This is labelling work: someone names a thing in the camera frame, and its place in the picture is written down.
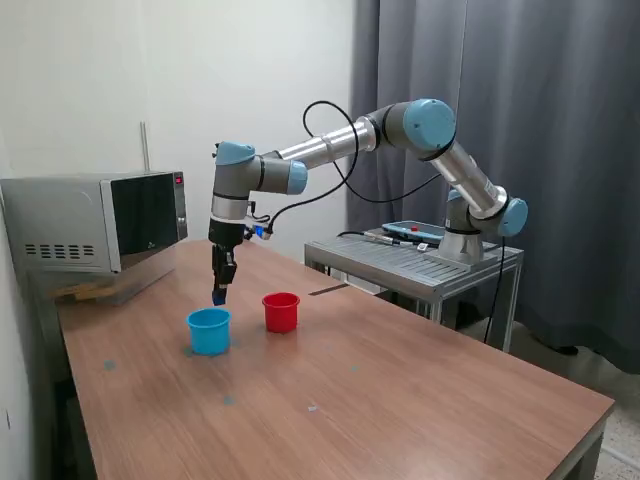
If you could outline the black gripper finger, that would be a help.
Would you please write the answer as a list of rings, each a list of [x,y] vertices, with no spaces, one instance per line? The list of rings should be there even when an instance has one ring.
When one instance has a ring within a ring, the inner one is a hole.
[[[220,281],[223,280],[224,250],[215,243],[211,245],[211,259],[214,278],[213,290],[218,291],[221,285]]]
[[[237,270],[237,263],[233,250],[222,249],[219,256],[219,299],[225,300],[228,286],[232,284]]]

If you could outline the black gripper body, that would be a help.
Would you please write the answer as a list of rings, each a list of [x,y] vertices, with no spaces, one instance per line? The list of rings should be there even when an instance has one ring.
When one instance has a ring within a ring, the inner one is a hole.
[[[208,238],[221,247],[236,247],[244,241],[246,226],[243,223],[228,223],[211,218]]]

